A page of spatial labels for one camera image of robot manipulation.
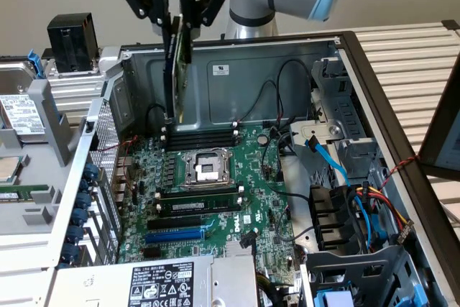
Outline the green graphics card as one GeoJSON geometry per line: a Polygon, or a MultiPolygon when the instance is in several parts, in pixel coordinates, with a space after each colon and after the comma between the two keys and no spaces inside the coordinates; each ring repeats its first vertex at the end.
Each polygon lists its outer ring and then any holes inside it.
{"type": "Polygon", "coordinates": [[[190,28],[182,14],[173,17],[168,38],[163,70],[165,107],[168,119],[182,124],[191,62],[190,28]]]}

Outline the black plastic box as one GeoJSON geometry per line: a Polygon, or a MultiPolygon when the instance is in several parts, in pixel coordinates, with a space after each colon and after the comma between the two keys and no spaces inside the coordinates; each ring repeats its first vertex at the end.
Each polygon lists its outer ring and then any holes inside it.
{"type": "Polygon", "coordinates": [[[59,14],[47,26],[59,73],[87,72],[99,57],[92,13],[59,14]]]}

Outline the open PC case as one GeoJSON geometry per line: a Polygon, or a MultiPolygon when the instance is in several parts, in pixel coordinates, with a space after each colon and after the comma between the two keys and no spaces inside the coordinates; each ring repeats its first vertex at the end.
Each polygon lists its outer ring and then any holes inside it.
{"type": "Polygon", "coordinates": [[[255,275],[259,307],[305,307],[301,268],[307,255],[318,249],[309,209],[310,183],[293,148],[290,125],[307,120],[311,111],[313,63],[322,58],[343,62],[361,104],[360,119],[373,134],[378,153],[368,179],[351,183],[346,171],[312,136],[305,144],[344,177],[346,206],[365,255],[389,246],[401,246],[412,258],[433,307],[460,307],[460,241],[450,226],[412,147],[351,32],[336,35],[296,35],[271,40],[210,42],[194,50],[188,67],[184,119],[168,119],[163,70],[165,53],[157,48],[125,47],[105,68],[102,94],[93,100],[82,123],[82,135],[71,166],[62,211],[59,214],[57,260],[50,299],[58,270],[119,265],[122,236],[117,165],[125,150],[140,137],[165,137],[164,125],[179,130],[260,126],[286,134],[280,145],[284,184],[288,192],[305,197],[293,203],[295,244],[304,253],[300,272],[291,286],[281,287],[267,276],[255,275]],[[229,75],[214,76],[213,65],[229,65],[229,75]],[[60,260],[70,215],[86,163],[98,166],[97,181],[88,181],[93,199],[80,257],[68,264],[60,260]]]}

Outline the black RAM slot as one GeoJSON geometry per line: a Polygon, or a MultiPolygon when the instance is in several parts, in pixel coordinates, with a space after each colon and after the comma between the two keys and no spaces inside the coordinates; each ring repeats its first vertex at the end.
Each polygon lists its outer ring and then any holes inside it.
{"type": "Polygon", "coordinates": [[[167,151],[183,151],[183,150],[199,150],[199,149],[210,149],[215,147],[234,147],[238,145],[239,141],[235,141],[231,144],[230,142],[217,142],[215,144],[194,144],[194,145],[174,145],[169,146],[166,144],[165,149],[167,151]]]}
{"type": "Polygon", "coordinates": [[[169,134],[170,136],[187,136],[187,135],[205,135],[205,134],[229,134],[233,135],[235,131],[239,131],[238,127],[229,128],[210,128],[210,129],[192,129],[192,130],[179,130],[177,127],[169,124],[161,127],[162,134],[169,134]]]}
{"type": "Polygon", "coordinates": [[[192,198],[199,196],[220,196],[220,195],[244,195],[244,188],[240,187],[228,187],[228,188],[208,188],[208,189],[196,189],[196,190],[186,190],[186,191],[165,191],[165,192],[156,192],[155,197],[161,199],[169,198],[192,198]]]}
{"type": "Polygon", "coordinates": [[[174,146],[174,145],[194,145],[194,144],[215,144],[217,142],[230,142],[231,144],[235,141],[235,137],[233,139],[205,139],[205,140],[198,140],[198,141],[192,141],[192,140],[186,140],[186,141],[167,141],[167,144],[169,146],[174,146]]]}
{"type": "Polygon", "coordinates": [[[192,141],[198,141],[198,140],[205,140],[205,139],[233,139],[233,135],[229,134],[220,134],[220,135],[215,135],[215,134],[205,134],[205,135],[187,135],[187,136],[170,136],[169,134],[165,134],[166,138],[168,141],[186,141],[186,140],[192,140],[192,141]]]}

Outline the hard disk with white label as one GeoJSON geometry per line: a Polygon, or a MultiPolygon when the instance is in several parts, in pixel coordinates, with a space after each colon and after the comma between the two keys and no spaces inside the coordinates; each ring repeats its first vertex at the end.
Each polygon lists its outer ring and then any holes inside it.
{"type": "Polygon", "coordinates": [[[45,141],[45,128],[28,88],[37,78],[33,64],[26,60],[0,60],[0,118],[13,129],[20,142],[45,141]]]}

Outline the CPU socket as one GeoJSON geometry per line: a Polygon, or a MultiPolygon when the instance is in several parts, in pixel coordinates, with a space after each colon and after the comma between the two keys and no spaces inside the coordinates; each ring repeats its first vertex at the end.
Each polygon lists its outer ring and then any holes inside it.
{"type": "Polygon", "coordinates": [[[233,152],[226,148],[211,148],[186,152],[180,187],[188,190],[223,188],[235,184],[231,172],[233,152]]]}

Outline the grey metal disk bay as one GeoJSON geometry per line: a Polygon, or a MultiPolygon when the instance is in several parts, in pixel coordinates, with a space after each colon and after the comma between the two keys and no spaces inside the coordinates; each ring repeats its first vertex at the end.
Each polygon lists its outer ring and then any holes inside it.
{"type": "Polygon", "coordinates": [[[360,119],[362,108],[348,71],[338,58],[322,58],[313,63],[311,75],[308,119],[290,125],[295,153],[311,184],[329,188],[345,184],[343,175],[305,144],[314,136],[346,171],[349,181],[361,183],[372,171],[378,144],[365,129],[367,120],[360,119]]]}

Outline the green Dell motherboard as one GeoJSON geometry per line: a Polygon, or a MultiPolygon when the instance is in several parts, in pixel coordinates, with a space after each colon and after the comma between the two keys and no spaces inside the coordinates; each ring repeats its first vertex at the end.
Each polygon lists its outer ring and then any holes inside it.
{"type": "Polygon", "coordinates": [[[119,210],[122,236],[117,255],[118,263],[141,262],[143,249],[160,247],[165,260],[183,257],[225,257],[225,245],[238,241],[243,247],[252,245],[257,272],[281,287],[291,286],[303,263],[303,250],[295,244],[292,222],[293,203],[306,204],[305,197],[288,192],[284,184],[285,170],[281,166],[280,145],[286,134],[271,132],[260,126],[242,127],[234,132],[239,141],[234,147],[231,172],[235,184],[223,187],[244,188],[240,211],[193,215],[201,217],[200,227],[205,237],[181,242],[146,244],[147,221],[161,217],[155,206],[162,201],[156,192],[186,191],[183,182],[185,164],[181,157],[188,151],[167,151],[165,137],[140,137],[125,150],[117,165],[120,197],[119,210]],[[257,136],[266,134],[266,147],[257,144],[257,136]]]}

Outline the installed RAM stick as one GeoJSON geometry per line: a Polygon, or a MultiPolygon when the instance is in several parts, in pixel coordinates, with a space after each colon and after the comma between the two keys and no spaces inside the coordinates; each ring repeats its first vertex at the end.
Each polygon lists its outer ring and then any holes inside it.
{"type": "Polygon", "coordinates": [[[243,198],[238,195],[195,196],[163,199],[155,206],[161,217],[193,216],[240,211],[243,198]]]}

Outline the silver CPU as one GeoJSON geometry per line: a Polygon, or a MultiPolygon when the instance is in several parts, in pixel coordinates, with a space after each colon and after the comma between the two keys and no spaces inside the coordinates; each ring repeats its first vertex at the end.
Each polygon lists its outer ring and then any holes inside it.
{"type": "Polygon", "coordinates": [[[11,182],[22,161],[23,156],[0,157],[0,183],[11,182]]]}

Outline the spare green RAM stick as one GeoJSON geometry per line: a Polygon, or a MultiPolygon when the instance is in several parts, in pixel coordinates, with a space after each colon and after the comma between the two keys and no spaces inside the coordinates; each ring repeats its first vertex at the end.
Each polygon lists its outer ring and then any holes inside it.
{"type": "Polygon", "coordinates": [[[0,203],[33,201],[32,192],[47,191],[49,185],[0,185],[0,203]]]}

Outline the blue expansion slot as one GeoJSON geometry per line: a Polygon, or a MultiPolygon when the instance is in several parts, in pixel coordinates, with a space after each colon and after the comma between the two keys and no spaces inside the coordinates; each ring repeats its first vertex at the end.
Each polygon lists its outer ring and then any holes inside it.
{"type": "Polygon", "coordinates": [[[205,229],[202,228],[175,229],[168,230],[166,232],[146,234],[144,236],[144,240],[146,244],[181,242],[187,240],[203,239],[205,237],[205,233],[205,229]]]}

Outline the grey parts rack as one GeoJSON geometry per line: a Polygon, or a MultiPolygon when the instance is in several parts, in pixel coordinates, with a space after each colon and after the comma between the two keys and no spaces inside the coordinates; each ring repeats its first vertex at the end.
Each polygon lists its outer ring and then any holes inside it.
{"type": "Polygon", "coordinates": [[[0,118],[0,157],[23,156],[11,182],[0,185],[43,184],[49,188],[32,192],[30,202],[0,203],[0,236],[51,232],[82,135],[82,126],[72,127],[66,114],[58,110],[47,80],[33,80],[27,93],[44,125],[45,141],[20,142],[0,118]]]}

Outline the black plastic fan shroud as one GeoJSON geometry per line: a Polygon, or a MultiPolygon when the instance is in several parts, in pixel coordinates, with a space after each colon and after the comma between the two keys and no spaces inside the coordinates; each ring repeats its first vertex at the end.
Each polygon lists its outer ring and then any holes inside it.
{"type": "Polygon", "coordinates": [[[309,209],[318,249],[339,256],[357,255],[360,241],[346,206],[346,185],[310,187],[309,209]]]}

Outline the silver chipset heatsink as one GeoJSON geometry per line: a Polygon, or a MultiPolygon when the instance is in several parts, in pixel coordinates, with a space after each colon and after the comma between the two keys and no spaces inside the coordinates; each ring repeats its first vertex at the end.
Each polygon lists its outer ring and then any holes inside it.
{"type": "Polygon", "coordinates": [[[252,245],[243,247],[238,241],[229,241],[225,245],[225,257],[253,256],[252,245]]]}

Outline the black framed monitor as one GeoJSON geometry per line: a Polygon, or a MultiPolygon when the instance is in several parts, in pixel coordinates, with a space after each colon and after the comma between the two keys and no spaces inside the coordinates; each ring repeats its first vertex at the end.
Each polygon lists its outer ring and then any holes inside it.
{"type": "Polygon", "coordinates": [[[426,175],[460,182],[460,54],[418,156],[426,175]]]}

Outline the silver power supply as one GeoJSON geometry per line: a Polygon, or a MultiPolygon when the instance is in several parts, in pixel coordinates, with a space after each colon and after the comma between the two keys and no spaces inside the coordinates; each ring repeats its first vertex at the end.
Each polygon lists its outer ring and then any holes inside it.
{"type": "Polygon", "coordinates": [[[58,270],[48,307],[259,307],[252,256],[58,270]]]}

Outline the blue grey plastic bay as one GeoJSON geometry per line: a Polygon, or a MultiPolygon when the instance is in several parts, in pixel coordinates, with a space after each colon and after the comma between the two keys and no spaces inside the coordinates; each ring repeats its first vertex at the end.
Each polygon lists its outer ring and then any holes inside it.
{"type": "Polygon", "coordinates": [[[354,307],[433,307],[412,258],[401,246],[365,255],[307,255],[301,268],[305,307],[323,289],[350,290],[354,307]]]}

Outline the blue drive carrier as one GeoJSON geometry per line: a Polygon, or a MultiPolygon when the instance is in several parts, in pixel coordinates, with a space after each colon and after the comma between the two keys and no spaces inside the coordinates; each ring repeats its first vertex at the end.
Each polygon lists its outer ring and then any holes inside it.
{"type": "Polygon", "coordinates": [[[313,299],[315,307],[354,307],[350,290],[319,290],[313,299]]]}

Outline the blue disk rail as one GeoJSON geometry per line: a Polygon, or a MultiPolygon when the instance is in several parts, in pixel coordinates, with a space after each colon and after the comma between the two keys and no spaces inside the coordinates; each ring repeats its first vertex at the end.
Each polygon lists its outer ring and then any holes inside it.
{"type": "Polygon", "coordinates": [[[45,69],[42,65],[41,57],[31,49],[27,55],[27,60],[31,63],[36,79],[46,79],[45,69]]]}

